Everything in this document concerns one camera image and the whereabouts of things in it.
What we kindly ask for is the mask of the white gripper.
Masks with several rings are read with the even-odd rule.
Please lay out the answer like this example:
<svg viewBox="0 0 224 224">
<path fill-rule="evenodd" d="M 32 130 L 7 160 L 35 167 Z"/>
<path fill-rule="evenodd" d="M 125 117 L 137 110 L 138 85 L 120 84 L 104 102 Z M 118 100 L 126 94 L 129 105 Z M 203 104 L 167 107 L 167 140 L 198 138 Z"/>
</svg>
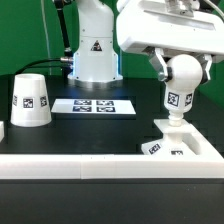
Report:
<svg viewBox="0 0 224 224">
<path fill-rule="evenodd" d="M 158 80 L 167 82 L 169 72 L 163 49 L 190 53 L 202 67 L 201 83 L 207 83 L 212 55 L 224 55 L 224 23 L 214 15 L 194 11 L 193 16 L 171 13 L 165 0 L 118 0 L 116 20 L 117 41 L 129 53 L 143 54 L 151 48 L 149 62 Z"/>
</svg>

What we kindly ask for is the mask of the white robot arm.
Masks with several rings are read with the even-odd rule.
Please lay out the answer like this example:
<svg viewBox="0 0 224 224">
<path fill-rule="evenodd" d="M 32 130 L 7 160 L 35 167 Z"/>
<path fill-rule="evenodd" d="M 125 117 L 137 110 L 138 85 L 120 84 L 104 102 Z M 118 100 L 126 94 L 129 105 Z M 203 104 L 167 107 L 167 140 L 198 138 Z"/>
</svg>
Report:
<svg viewBox="0 0 224 224">
<path fill-rule="evenodd" d="M 99 0 L 77 0 L 79 48 L 68 80 L 73 85 L 106 86 L 122 80 L 121 50 L 145 54 L 162 81 L 171 77 L 166 63 L 180 54 L 194 56 L 209 79 L 211 63 L 224 59 L 224 21 L 200 10 L 199 0 L 118 0 L 118 16 Z"/>
</svg>

